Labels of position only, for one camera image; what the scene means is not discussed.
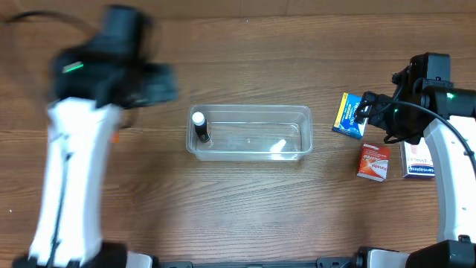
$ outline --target blue box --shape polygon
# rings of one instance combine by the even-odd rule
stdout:
[[[362,97],[344,93],[332,130],[358,139],[364,136],[367,119],[363,124],[357,124],[354,116],[361,99]]]

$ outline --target wooden table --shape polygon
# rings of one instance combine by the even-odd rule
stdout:
[[[42,90],[48,60],[84,40],[56,22],[23,23],[19,60],[0,73],[0,267],[28,250],[45,166],[45,121],[24,88]],[[472,14],[163,21],[156,60],[173,64],[177,101],[141,109],[114,144],[103,235],[163,261],[311,260],[359,246],[412,252],[435,243],[434,181],[404,180],[398,145],[385,182],[356,176],[362,141],[331,131],[343,92],[391,94],[391,73],[427,51],[452,56],[452,81],[476,88]],[[314,151],[296,163],[199,162],[185,150],[198,103],[306,105]]]

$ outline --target clear plastic container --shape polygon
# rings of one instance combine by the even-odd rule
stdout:
[[[210,141],[201,142],[191,120],[201,112]],[[197,105],[187,121],[187,150],[204,161],[297,161],[312,151],[312,116],[306,106]]]

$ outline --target orange object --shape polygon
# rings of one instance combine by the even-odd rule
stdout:
[[[389,158],[390,149],[372,144],[363,144],[357,176],[382,182],[387,179]]]
[[[112,134],[112,143],[119,143],[119,132],[116,131]]]

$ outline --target green light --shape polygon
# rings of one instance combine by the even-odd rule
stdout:
[[[79,64],[78,66],[75,66],[75,67],[71,67],[69,69],[66,69],[65,72],[69,72],[69,71],[74,71],[76,70],[77,68],[81,68],[83,67],[84,65],[83,64]]]

